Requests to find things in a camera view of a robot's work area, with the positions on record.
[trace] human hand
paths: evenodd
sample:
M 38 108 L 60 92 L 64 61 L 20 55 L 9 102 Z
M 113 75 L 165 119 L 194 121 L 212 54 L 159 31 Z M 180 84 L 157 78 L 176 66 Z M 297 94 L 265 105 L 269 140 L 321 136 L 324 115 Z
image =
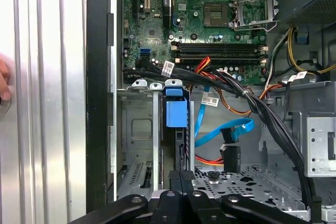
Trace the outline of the human hand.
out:
M 5 62 L 0 59 L 0 98 L 4 101 L 11 99 L 11 93 L 8 87 L 9 71 Z

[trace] aluminum panel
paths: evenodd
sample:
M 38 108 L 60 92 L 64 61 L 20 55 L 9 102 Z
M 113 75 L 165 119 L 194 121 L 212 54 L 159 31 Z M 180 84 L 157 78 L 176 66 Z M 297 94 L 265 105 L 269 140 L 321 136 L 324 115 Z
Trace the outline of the aluminum panel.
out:
M 66 223 L 86 213 L 86 0 L 0 4 L 2 222 Z

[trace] sata port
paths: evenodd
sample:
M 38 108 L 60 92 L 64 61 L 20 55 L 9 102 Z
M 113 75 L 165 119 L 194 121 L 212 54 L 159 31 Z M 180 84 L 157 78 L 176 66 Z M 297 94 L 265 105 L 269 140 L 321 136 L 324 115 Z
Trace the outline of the sata port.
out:
M 150 55 L 151 52 L 152 52 L 152 50 L 149 49 L 149 48 L 140 48 L 140 54 L 141 55 Z

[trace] white cable label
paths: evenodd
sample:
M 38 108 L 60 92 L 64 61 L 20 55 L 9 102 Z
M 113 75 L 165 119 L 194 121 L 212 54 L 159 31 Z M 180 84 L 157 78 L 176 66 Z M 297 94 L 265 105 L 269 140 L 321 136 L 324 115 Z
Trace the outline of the white cable label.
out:
M 299 72 L 296 77 L 295 80 L 299 80 L 299 79 L 303 79 L 307 74 L 307 71 L 303 71 L 303 72 Z
M 208 97 L 208 95 L 208 92 L 203 92 L 201 104 L 217 107 L 219 99 L 215 97 Z
M 166 76 L 166 77 L 170 77 L 170 75 L 173 72 L 174 65 L 175 65 L 174 63 L 166 60 L 164 62 L 164 65 L 163 65 L 161 75 Z
M 296 74 L 293 74 L 289 79 L 288 82 L 292 82 L 295 80 Z

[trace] yellow wire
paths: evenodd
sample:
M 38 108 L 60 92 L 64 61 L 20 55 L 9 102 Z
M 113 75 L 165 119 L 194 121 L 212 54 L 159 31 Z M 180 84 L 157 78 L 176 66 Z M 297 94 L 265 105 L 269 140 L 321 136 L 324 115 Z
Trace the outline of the yellow wire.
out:
M 288 43 L 287 43 L 287 47 L 288 47 L 288 52 L 289 52 L 289 59 L 290 59 L 290 62 L 294 65 L 294 67 L 299 70 L 299 71 L 306 71 L 306 69 L 303 69 L 303 68 L 300 68 L 297 64 L 296 64 L 296 61 L 294 59 L 294 55 L 293 55 L 293 47 L 292 47 L 292 39 L 293 39 L 293 31 L 294 31 L 294 28 L 290 28 L 290 32 L 288 34 Z M 333 69 L 336 68 L 336 64 L 326 68 L 326 69 L 323 69 L 323 70 L 320 70 L 318 71 L 318 73 L 326 73 L 326 72 L 329 72 Z

